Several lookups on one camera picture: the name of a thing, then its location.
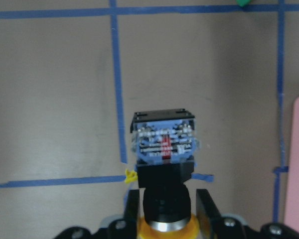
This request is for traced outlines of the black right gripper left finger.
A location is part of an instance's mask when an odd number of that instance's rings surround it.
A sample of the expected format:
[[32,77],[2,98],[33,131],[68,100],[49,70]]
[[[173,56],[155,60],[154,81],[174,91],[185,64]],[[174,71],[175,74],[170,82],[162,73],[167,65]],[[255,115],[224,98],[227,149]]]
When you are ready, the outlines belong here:
[[140,217],[140,191],[139,189],[130,190],[123,214],[126,223],[123,228],[124,239],[136,239],[138,237],[138,221]]

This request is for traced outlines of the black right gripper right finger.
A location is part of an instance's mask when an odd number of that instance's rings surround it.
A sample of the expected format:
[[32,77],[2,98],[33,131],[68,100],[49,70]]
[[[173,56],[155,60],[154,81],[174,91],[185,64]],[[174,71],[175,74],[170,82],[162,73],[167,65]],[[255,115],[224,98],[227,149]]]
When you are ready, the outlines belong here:
[[222,216],[207,189],[196,190],[196,217],[203,239],[220,239]]

